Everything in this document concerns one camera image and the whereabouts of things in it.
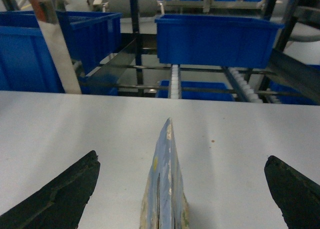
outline white roller track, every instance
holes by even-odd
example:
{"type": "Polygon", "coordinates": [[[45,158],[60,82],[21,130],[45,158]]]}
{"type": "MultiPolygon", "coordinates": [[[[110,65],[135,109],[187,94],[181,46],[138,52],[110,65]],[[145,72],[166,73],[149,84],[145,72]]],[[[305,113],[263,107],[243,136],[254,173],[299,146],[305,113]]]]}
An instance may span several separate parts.
{"type": "Polygon", "coordinates": [[[169,98],[181,99],[181,80],[180,80],[180,68],[178,65],[172,65],[171,67],[171,81],[169,98]]]}
{"type": "Polygon", "coordinates": [[[263,103],[263,101],[259,99],[258,94],[254,92],[254,90],[250,87],[238,70],[233,67],[229,67],[228,70],[251,103],[263,103]]]}

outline metal shelf rack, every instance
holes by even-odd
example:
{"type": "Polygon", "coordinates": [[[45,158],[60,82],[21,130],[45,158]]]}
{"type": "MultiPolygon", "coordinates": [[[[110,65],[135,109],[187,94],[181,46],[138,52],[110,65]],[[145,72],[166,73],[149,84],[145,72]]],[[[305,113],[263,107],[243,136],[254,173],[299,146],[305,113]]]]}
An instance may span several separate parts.
{"type": "MultiPolygon", "coordinates": [[[[3,0],[7,10],[14,11],[17,10],[17,5],[14,0],[3,0]]],[[[266,0],[263,8],[258,8],[260,10],[260,16],[264,20],[270,20],[275,4],[277,0],[266,0]]],[[[31,2],[33,7],[36,7],[37,4],[42,3],[43,1],[34,0],[31,2]]],[[[208,10],[208,8],[223,8],[223,9],[257,9],[256,2],[217,2],[210,0],[204,1],[164,1],[164,7],[172,7],[172,8],[203,8],[203,10],[208,10]]],[[[46,10],[53,12],[50,15],[55,15],[54,11],[58,10],[60,12],[65,12],[65,8],[63,3],[58,4],[59,7],[55,8],[50,0],[47,0],[44,4],[46,6],[46,10]]],[[[311,98],[317,103],[320,103],[320,73],[315,71],[312,67],[309,67],[283,53],[284,47],[289,40],[289,36],[295,23],[300,18],[300,22],[313,26],[315,28],[319,28],[319,18],[320,18],[320,3],[319,0],[290,0],[287,11],[285,13],[285,29],[282,31],[275,49],[273,50],[269,64],[266,70],[254,71],[252,68],[248,68],[247,70],[239,71],[240,74],[244,75],[244,78],[248,81],[250,79],[250,75],[259,74],[264,75],[264,79],[262,80],[261,86],[258,91],[255,91],[255,94],[258,94],[264,102],[267,102],[267,98],[269,96],[301,96],[297,93],[292,92],[274,92],[267,90],[270,82],[270,78],[278,78],[279,81],[286,81],[288,85],[292,88],[300,91],[303,96],[311,98]]],[[[87,82],[80,82],[81,86],[89,86],[93,88],[97,87],[115,87],[115,88],[126,88],[126,89],[137,89],[138,93],[128,93],[130,96],[151,96],[150,94],[145,93],[145,90],[150,89],[168,89],[166,86],[155,86],[155,85],[145,85],[143,70],[171,70],[171,67],[154,67],[148,65],[142,65],[142,55],[143,54],[157,54],[156,50],[156,35],[150,34],[141,34],[140,33],[140,25],[139,25],[139,6],[138,0],[130,0],[130,9],[131,9],[131,19],[132,19],[132,34],[123,34],[123,47],[120,51],[118,51],[117,55],[111,59],[108,63],[101,66],[101,68],[90,76],[87,82]],[[148,42],[148,47],[144,46],[144,41],[148,42]],[[130,66],[131,62],[135,59],[135,66],[130,66]],[[137,85],[126,85],[126,84],[114,84],[108,83],[108,77],[117,77],[119,78],[125,70],[127,69],[135,69],[136,77],[137,77],[137,85]]],[[[57,28],[60,28],[59,21],[55,17],[48,18],[46,21],[47,24],[54,24],[57,28]]],[[[46,38],[46,27],[43,26],[41,28],[44,37],[46,38]]],[[[48,48],[50,50],[51,55],[55,55],[55,49],[51,48],[51,45],[47,42],[48,48]]],[[[68,68],[69,77],[68,82],[63,82],[64,79],[62,77],[62,84],[67,84],[71,87],[71,89],[67,92],[70,93],[80,93],[79,91],[79,83],[75,81],[76,74],[73,72],[73,67],[71,65],[71,59],[65,58],[64,61],[61,58],[52,57],[53,61],[56,65],[56,68],[59,72],[61,68],[68,68]]],[[[197,88],[182,88],[183,91],[206,91],[206,92],[219,92],[219,93],[236,93],[239,101],[242,102],[251,102],[248,98],[248,93],[239,85],[237,80],[235,80],[232,73],[229,72],[228,68],[223,67],[221,70],[219,69],[197,69],[197,68],[180,68],[181,71],[195,71],[195,72],[213,72],[213,73],[224,73],[232,85],[232,90],[219,90],[219,89],[197,89],[197,88]]]]}

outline floor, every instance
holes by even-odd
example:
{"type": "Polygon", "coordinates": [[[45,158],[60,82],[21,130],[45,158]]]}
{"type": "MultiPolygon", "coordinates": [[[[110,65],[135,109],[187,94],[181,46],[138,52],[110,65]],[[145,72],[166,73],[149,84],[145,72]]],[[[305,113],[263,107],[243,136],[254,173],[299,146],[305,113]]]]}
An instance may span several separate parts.
{"type": "MultiPolygon", "coordinates": [[[[277,4],[273,20],[279,20],[281,13],[285,9],[285,4],[288,0],[281,0],[283,3],[277,4]]],[[[70,0],[70,3],[66,5],[67,11],[90,11],[90,7],[87,5],[86,0],[70,0]]],[[[32,7],[27,1],[23,7],[23,10],[31,10],[32,7]]],[[[2,1],[0,0],[0,11],[5,11],[2,1]]],[[[156,34],[157,27],[154,17],[144,17],[140,19],[140,32],[142,34],[156,34]]],[[[130,18],[121,19],[121,32],[132,33],[132,25],[130,18]]],[[[302,61],[305,64],[320,64],[320,42],[301,43],[294,42],[290,47],[285,50],[285,53],[289,56],[302,61]]],[[[145,66],[160,66],[159,60],[156,55],[144,55],[142,57],[143,65],[145,66]]],[[[193,65],[196,68],[217,68],[214,66],[198,66],[193,65]]],[[[143,72],[145,85],[156,85],[159,81],[169,79],[170,73],[168,71],[156,71],[145,70],[143,72]]],[[[203,81],[203,82],[223,82],[230,89],[232,88],[228,80],[223,73],[209,73],[209,72],[185,72],[181,73],[183,81],[203,81]]],[[[249,84],[252,88],[256,89],[259,85],[261,76],[253,75],[249,84]]],[[[134,69],[127,69],[127,71],[119,79],[120,83],[124,84],[136,84],[136,72],[134,69]]]]}

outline white work surface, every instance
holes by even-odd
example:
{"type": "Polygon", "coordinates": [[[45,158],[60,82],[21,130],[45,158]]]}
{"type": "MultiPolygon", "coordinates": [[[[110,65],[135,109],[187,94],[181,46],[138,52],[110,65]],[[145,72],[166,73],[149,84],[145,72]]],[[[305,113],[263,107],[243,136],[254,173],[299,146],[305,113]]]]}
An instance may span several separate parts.
{"type": "Polygon", "coordinates": [[[100,174],[79,229],[138,229],[169,117],[190,229],[287,228],[264,174],[270,155],[320,183],[318,106],[3,91],[0,214],[95,150],[100,174]]]}

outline metal post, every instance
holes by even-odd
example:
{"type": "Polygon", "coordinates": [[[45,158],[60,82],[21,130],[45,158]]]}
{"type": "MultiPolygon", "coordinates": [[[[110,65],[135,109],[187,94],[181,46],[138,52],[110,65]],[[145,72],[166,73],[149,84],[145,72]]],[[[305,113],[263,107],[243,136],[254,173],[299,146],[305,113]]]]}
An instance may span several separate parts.
{"type": "Polygon", "coordinates": [[[5,9],[7,11],[19,11],[20,10],[16,0],[2,0],[2,2],[3,2],[5,9]]]}
{"type": "MultiPolygon", "coordinates": [[[[130,0],[130,10],[131,10],[131,20],[132,20],[132,32],[133,36],[136,39],[136,56],[135,56],[135,64],[137,66],[142,66],[142,48],[143,48],[143,41],[140,35],[140,28],[139,28],[139,4],[138,0],[130,0]]],[[[144,74],[141,68],[136,69],[136,79],[138,85],[144,84],[144,74]]],[[[139,97],[144,96],[144,90],[138,90],[139,97]]]]}
{"type": "Polygon", "coordinates": [[[263,12],[261,15],[261,18],[264,20],[268,20],[270,21],[272,14],[274,12],[275,9],[275,5],[276,5],[277,0],[266,0],[264,3],[264,8],[263,8],[263,12]]]}
{"type": "Polygon", "coordinates": [[[52,0],[29,0],[66,93],[81,94],[52,0]]]}
{"type": "Polygon", "coordinates": [[[282,23],[285,23],[285,27],[282,30],[275,48],[279,51],[284,51],[286,44],[289,41],[292,30],[295,27],[298,19],[294,16],[296,8],[302,6],[306,0],[289,0],[284,13],[282,23]]]}

